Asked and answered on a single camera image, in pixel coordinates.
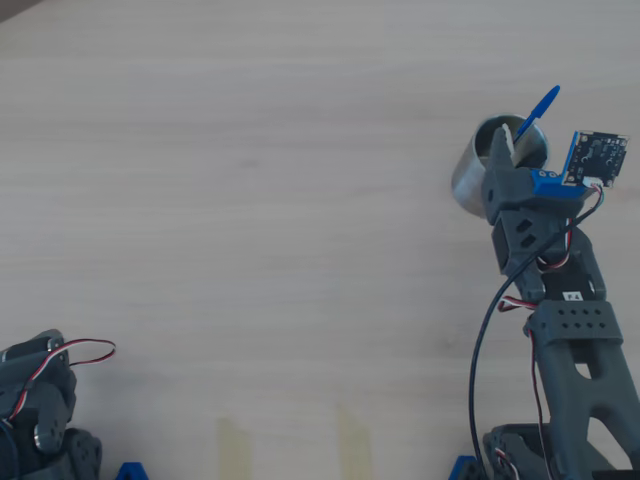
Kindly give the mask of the dark grey padded gripper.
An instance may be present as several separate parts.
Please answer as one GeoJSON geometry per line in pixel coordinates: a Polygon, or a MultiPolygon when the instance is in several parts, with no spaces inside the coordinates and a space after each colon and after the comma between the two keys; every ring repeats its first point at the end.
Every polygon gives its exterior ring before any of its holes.
{"type": "Polygon", "coordinates": [[[482,195],[498,265],[505,275],[560,232],[568,219],[577,217],[588,197],[584,186],[564,185],[554,172],[519,168],[525,157],[508,124],[495,129],[482,195]]]}

